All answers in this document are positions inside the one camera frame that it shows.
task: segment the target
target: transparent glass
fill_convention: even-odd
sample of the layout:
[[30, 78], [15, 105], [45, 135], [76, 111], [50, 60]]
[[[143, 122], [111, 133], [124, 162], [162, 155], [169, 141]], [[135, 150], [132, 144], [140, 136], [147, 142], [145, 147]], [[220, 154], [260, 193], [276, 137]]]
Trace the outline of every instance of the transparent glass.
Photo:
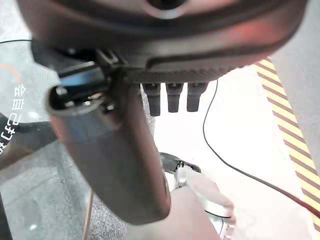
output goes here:
[[10, 42], [0, 79], [0, 193], [13, 239], [82, 239], [90, 188], [44, 108], [57, 74], [34, 63], [29, 42]]

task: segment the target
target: black cable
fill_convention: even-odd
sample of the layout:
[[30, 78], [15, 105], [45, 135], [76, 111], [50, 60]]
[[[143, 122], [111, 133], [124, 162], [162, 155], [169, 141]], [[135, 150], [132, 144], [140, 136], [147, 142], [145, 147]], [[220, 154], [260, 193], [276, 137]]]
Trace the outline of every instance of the black cable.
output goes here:
[[202, 125], [202, 131], [203, 131], [203, 137], [204, 137], [204, 140], [206, 142], [206, 144], [208, 145], [208, 147], [212, 150], [212, 152], [221, 160], [221, 162], [223, 162], [225, 165], [227, 165], [229, 168], [232, 168], [233, 170], [253, 179], [253, 180], [256, 180], [266, 186], [268, 186], [269, 188], [272, 188], [274, 190], [276, 190], [277, 192], [285, 195], [286, 197], [288, 197], [289, 199], [293, 200], [294, 202], [296, 202], [297, 204], [299, 204], [300, 206], [306, 208], [307, 210], [309, 210], [312, 214], [314, 214], [315, 216], [317, 216], [319, 219], [320, 219], [320, 211], [318, 211], [317, 209], [315, 209], [313, 206], [309, 205], [308, 203], [300, 200], [298, 197], [292, 195], [291, 193], [285, 191], [285, 190], [282, 190], [281, 188], [267, 182], [267, 181], [264, 181], [256, 176], [253, 176], [253, 175], [250, 175], [249, 173], [246, 173], [232, 165], [230, 165], [229, 163], [227, 163], [214, 149], [213, 147], [209, 144], [207, 138], [206, 138], [206, 132], [205, 132], [205, 124], [206, 124], [206, 120], [207, 120], [207, 117], [208, 117], [208, 113], [210, 111], [210, 108], [211, 108], [211, 105], [217, 95], [217, 91], [218, 91], [218, 84], [219, 84], [219, 80], [216, 81], [216, 88], [215, 88], [215, 92], [214, 92], [214, 95], [212, 97], [212, 100], [210, 102], [210, 105], [208, 107], [208, 110], [206, 111], [206, 114], [205, 114], [205, 117], [204, 117], [204, 121], [203, 121], [203, 125]]
[[16, 39], [16, 40], [0, 41], [0, 44], [7, 44], [7, 43], [14, 43], [14, 42], [31, 42], [31, 39]]

